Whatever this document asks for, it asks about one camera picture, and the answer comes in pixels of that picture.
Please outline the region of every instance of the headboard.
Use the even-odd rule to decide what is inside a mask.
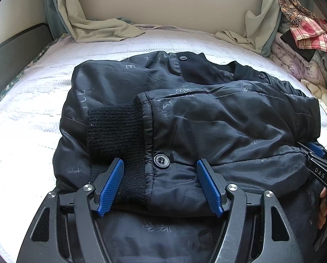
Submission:
[[[125,17],[135,24],[174,25],[215,34],[243,35],[245,14],[261,12],[262,0],[79,0],[90,20]]]

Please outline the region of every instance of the snap button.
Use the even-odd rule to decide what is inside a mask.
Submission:
[[[166,169],[169,165],[169,159],[164,154],[157,154],[154,157],[154,163],[155,165],[160,169]]]

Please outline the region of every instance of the black ribbed cuff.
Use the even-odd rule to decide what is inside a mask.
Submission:
[[[109,106],[88,112],[90,180],[107,171],[114,158],[124,162],[124,176],[116,202],[145,203],[143,111],[138,98],[131,104]]]

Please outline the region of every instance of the mattress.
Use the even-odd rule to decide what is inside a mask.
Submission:
[[[216,39],[183,29],[147,29],[121,42],[76,43],[63,37],[52,45],[0,98],[0,254],[15,263],[25,233],[45,195],[55,187],[52,157],[61,137],[61,110],[71,88],[71,76],[83,61],[122,60],[163,50],[203,52],[217,64],[236,60],[310,92],[270,59]],[[327,148],[327,116],[321,109],[319,142]]]

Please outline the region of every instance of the finger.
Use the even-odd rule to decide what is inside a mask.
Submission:
[[[325,217],[327,215],[327,200],[325,198],[322,199],[319,209],[321,216]]]
[[[321,194],[319,195],[320,198],[324,198],[327,195],[327,188],[324,188],[321,192]]]
[[[318,219],[318,229],[322,229],[322,227],[325,224],[325,220],[326,220],[325,217],[322,217],[322,216],[319,217],[319,219]]]

